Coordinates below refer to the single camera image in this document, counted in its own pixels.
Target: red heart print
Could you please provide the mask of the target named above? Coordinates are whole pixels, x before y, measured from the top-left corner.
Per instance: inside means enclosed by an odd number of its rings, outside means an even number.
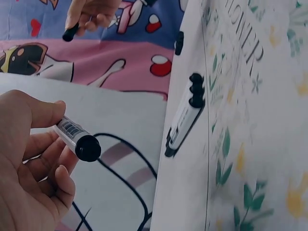
[[[150,67],[150,72],[157,76],[157,77],[164,77],[170,74],[172,62],[162,56],[162,55],[155,55],[152,57],[153,64]]]
[[[32,27],[31,36],[36,37],[39,34],[41,23],[34,18],[31,20],[31,27]]]
[[[145,30],[148,32],[148,33],[153,33],[155,31],[157,31],[159,28],[162,27],[162,23],[160,22],[159,18],[157,17],[156,14],[152,14],[150,17],[149,17],[149,23],[148,25],[146,26]]]

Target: fingernail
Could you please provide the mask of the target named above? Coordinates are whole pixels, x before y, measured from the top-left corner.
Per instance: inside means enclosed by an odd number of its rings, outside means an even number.
[[[65,104],[65,102],[64,101],[62,101],[62,100],[58,100],[58,101],[56,101],[56,102],[54,102],[55,104]]]
[[[60,165],[59,167],[61,166],[65,169],[66,173],[68,174],[67,168],[64,165]]]

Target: black marker cap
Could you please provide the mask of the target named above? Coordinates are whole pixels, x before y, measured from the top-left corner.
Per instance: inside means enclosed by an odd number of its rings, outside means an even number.
[[[173,150],[171,149],[169,146],[166,148],[166,151],[165,151],[165,156],[166,157],[174,157],[175,154],[177,153],[177,150]]]
[[[193,95],[196,96],[203,96],[205,91],[202,84],[195,84],[195,83],[189,88],[189,90]]]
[[[70,42],[73,40],[74,35],[77,33],[79,27],[79,23],[76,23],[76,25],[70,29],[67,29],[64,34],[62,35],[62,39],[65,42]]]
[[[203,108],[205,101],[201,96],[193,96],[189,99],[189,104],[193,108]]]
[[[190,77],[189,77],[189,80],[192,82],[192,83],[203,83],[203,77],[198,74],[198,73],[193,73]]]
[[[100,143],[91,135],[81,137],[75,147],[76,156],[86,162],[96,161],[101,156],[101,151]]]
[[[182,49],[184,45],[184,33],[180,31],[178,33],[176,45],[175,45],[175,55],[181,55]]]

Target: white marker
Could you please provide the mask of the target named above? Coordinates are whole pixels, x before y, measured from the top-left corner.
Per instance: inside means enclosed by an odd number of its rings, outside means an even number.
[[[176,124],[180,118],[180,115],[181,115],[181,111],[183,110],[183,106],[187,103],[187,101],[192,97],[192,95],[194,94],[194,90],[195,91],[200,91],[203,89],[203,78],[200,74],[198,73],[193,73],[189,79],[188,79],[188,82],[184,88],[184,93],[182,95],[182,98],[180,100],[180,103],[179,103],[179,106],[178,106],[178,109],[175,113],[175,116],[172,120],[172,124],[171,124],[171,127],[170,127],[170,132],[173,132],[172,129],[176,128]]]
[[[167,135],[166,157],[174,157],[201,114],[205,101],[201,83],[195,83],[182,99]]]
[[[66,116],[53,128],[80,160],[93,162],[100,157],[102,149],[98,140]]]

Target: yellow flower print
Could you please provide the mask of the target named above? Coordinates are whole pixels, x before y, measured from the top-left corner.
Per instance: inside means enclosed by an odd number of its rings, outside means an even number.
[[[244,176],[243,170],[245,165],[245,150],[244,150],[244,143],[241,144],[239,153],[236,159],[236,172],[239,173],[242,177]]]
[[[299,96],[308,96],[308,72],[303,73],[303,80],[296,85]]]
[[[276,34],[274,26],[270,26],[270,33],[269,33],[269,35],[270,35],[269,36],[269,41],[270,41],[272,47],[275,48],[276,46],[278,46],[280,44],[281,37]]]
[[[306,210],[306,202],[303,200],[302,196],[308,189],[308,172],[303,174],[302,181],[299,186],[295,188],[292,184],[292,179],[290,179],[288,187],[288,195],[286,197],[286,205],[289,213],[294,218],[307,218],[308,211]]]
[[[234,88],[229,89],[228,96],[227,96],[228,104],[231,104],[233,93],[234,93]]]
[[[215,54],[215,46],[212,45],[210,48],[210,56],[213,56]]]
[[[222,231],[222,220],[221,219],[217,219],[216,228],[217,228],[217,231]]]

